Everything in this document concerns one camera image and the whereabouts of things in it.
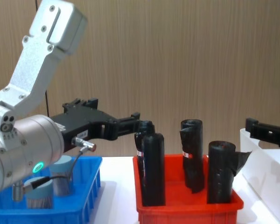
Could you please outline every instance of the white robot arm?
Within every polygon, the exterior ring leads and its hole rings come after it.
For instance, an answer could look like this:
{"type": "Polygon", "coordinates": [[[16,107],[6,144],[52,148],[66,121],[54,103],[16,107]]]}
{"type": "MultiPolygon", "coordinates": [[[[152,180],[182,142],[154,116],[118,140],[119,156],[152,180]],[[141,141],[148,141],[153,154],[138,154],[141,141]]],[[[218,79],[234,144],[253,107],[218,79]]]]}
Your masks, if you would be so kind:
{"type": "Polygon", "coordinates": [[[64,142],[42,115],[17,120],[42,101],[56,66],[73,53],[87,20],[71,3],[43,0],[24,36],[10,83],[0,91],[0,191],[57,161],[64,142]]]}

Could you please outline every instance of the red plastic bin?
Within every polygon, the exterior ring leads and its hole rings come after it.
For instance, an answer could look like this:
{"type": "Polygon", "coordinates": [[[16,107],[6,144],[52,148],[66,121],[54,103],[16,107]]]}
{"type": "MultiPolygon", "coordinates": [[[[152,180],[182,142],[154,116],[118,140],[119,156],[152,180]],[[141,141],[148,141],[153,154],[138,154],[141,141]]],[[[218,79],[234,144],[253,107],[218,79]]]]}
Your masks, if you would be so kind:
{"type": "MultiPolygon", "coordinates": [[[[231,203],[207,204],[206,187],[192,194],[184,184],[182,155],[165,155],[166,206],[142,205],[137,157],[133,158],[136,204],[140,224],[236,224],[238,210],[244,202],[233,190],[231,203]]],[[[207,186],[208,158],[203,158],[205,186],[207,186]]]]}

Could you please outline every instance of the black bracket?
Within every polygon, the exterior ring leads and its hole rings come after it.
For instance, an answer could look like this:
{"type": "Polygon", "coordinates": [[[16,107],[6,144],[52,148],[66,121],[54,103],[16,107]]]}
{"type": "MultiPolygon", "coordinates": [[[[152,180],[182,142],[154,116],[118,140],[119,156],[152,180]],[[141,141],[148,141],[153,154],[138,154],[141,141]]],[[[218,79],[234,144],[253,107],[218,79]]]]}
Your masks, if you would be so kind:
{"type": "Polygon", "coordinates": [[[245,129],[250,132],[251,138],[277,144],[280,147],[280,126],[262,124],[258,120],[247,118],[245,129]]]}
{"type": "Polygon", "coordinates": [[[75,99],[63,104],[64,113],[51,119],[57,123],[64,139],[64,152],[74,148],[71,140],[79,137],[84,140],[116,140],[119,136],[135,133],[138,130],[140,113],[116,119],[97,110],[98,99],[75,99]]]}

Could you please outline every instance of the blue plastic bin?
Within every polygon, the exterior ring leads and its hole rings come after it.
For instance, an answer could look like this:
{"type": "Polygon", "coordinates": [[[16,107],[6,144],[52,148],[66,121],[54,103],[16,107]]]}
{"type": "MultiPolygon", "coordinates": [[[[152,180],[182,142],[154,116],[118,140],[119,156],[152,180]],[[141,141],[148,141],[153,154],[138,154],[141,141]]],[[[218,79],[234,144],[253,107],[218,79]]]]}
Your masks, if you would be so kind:
{"type": "MultiPolygon", "coordinates": [[[[0,192],[0,224],[87,224],[100,188],[101,162],[101,157],[80,157],[73,170],[74,193],[54,196],[53,209],[27,209],[26,199],[13,202],[11,187],[0,192]]],[[[49,168],[27,179],[36,176],[50,176],[49,168]]]]}

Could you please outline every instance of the wooden wall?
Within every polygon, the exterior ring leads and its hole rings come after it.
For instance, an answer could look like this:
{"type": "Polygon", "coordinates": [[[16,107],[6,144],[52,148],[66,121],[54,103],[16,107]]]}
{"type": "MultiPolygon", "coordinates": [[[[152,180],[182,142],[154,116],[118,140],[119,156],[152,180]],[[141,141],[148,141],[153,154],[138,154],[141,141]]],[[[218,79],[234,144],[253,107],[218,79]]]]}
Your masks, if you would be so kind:
{"type": "MultiPolygon", "coordinates": [[[[115,117],[141,112],[152,120],[166,153],[180,153],[180,121],[187,118],[203,120],[205,152],[212,140],[239,147],[247,117],[280,125],[280,0],[72,2],[88,26],[48,89],[50,115],[74,98],[97,97],[99,109],[115,117]]],[[[18,1],[0,1],[10,4],[6,27],[0,25],[0,73],[8,75],[20,51],[11,54],[6,42],[20,48],[35,14],[18,1]]],[[[135,155],[132,135],[94,142],[95,154],[135,155]]]]}

